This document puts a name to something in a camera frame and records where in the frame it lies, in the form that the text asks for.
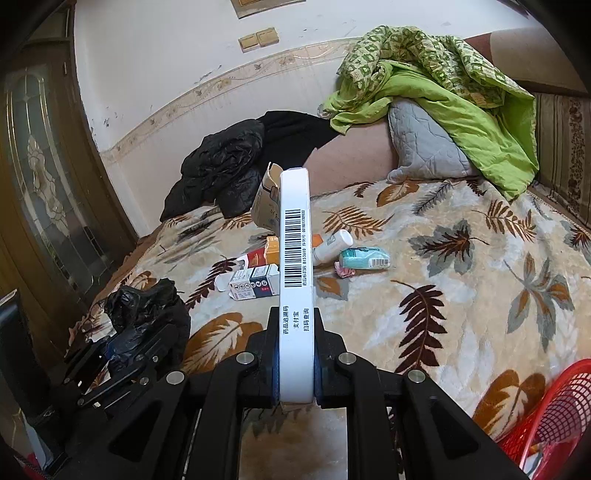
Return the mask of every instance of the basket rim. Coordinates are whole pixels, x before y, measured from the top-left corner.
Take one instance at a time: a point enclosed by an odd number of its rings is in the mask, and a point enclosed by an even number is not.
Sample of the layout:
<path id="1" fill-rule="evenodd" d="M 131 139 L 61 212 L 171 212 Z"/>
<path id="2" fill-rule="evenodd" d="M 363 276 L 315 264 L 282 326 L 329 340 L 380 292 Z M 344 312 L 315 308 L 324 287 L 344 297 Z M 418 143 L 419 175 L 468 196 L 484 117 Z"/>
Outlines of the basket rim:
<path id="1" fill-rule="evenodd" d="M 591 358 L 585 358 L 579 360 L 578 362 L 573 363 L 570 367 L 568 367 L 564 372 L 562 372 L 558 378 L 552 383 L 551 387 L 548 391 L 544 394 L 542 398 L 542 402 L 540 406 L 535 411 L 535 416 L 530 426 L 530 431 L 527 434 L 527 439 L 524 444 L 523 452 L 521 453 L 521 460 L 519 462 L 519 468 L 523 470 L 525 466 L 525 461 L 528 457 L 528 452 L 530 451 L 531 442 L 534 440 L 535 433 L 538 429 L 538 425 L 544 415 L 544 412 L 548 405 L 554 400 L 554 397 L 558 390 L 560 390 L 564 385 L 566 385 L 571 378 L 575 375 L 579 374 L 591 374 Z"/>

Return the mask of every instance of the barcode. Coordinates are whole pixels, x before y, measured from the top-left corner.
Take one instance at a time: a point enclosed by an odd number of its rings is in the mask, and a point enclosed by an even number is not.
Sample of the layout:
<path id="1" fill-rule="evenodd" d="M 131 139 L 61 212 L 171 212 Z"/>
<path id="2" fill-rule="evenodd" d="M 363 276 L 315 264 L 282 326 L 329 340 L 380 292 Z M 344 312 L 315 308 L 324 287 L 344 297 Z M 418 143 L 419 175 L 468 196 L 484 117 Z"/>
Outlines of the barcode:
<path id="1" fill-rule="evenodd" d="M 372 267 L 389 267 L 390 260 L 387 258 L 372 258 L 371 259 L 371 266 Z"/>
<path id="2" fill-rule="evenodd" d="M 301 210 L 285 211 L 284 270 L 286 287 L 302 286 Z"/>

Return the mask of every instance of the wallpaper border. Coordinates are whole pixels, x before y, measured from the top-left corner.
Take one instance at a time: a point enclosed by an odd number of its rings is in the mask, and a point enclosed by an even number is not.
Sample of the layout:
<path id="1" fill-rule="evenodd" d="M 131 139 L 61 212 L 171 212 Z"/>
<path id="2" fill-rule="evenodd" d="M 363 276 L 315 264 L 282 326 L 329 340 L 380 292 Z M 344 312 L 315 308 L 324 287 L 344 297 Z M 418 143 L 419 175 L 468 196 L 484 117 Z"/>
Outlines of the wallpaper border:
<path id="1" fill-rule="evenodd" d="M 212 78 L 150 115 L 100 156 L 105 165 L 117 163 L 159 129 L 215 97 L 263 77 L 344 58 L 358 40 L 358 37 L 344 38 L 284 50 Z"/>

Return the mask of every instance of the wooden door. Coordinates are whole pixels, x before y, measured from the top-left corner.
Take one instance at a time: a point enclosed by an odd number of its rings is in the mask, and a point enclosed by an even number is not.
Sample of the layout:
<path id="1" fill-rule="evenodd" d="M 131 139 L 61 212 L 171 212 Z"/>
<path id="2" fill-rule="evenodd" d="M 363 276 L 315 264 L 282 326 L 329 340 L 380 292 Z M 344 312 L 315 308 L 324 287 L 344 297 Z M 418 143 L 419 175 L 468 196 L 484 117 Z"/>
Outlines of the wooden door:
<path id="1" fill-rule="evenodd" d="M 21 290 L 47 362 L 137 240 L 91 143 L 72 51 L 68 37 L 33 41 L 0 79 L 0 297 Z"/>

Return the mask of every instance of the light switch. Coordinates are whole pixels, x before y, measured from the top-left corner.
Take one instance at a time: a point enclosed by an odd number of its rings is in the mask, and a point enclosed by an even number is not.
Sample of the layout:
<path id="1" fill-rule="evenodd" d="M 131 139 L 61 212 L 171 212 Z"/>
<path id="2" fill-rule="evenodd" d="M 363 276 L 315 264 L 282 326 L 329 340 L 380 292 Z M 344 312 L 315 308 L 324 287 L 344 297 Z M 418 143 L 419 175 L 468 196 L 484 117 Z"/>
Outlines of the light switch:
<path id="1" fill-rule="evenodd" d="M 275 28 L 267 28 L 266 30 L 256 32 L 256 36 L 258 37 L 258 42 L 261 45 L 261 47 L 266 47 L 267 45 L 279 43 L 279 35 L 277 35 Z"/>
<path id="2" fill-rule="evenodd" d="M 259 41 L 255 33 L 247 35 L 246 37 L 239 38 L 240 47 L 242 51 L 249 51 L 258 47 Z"/>

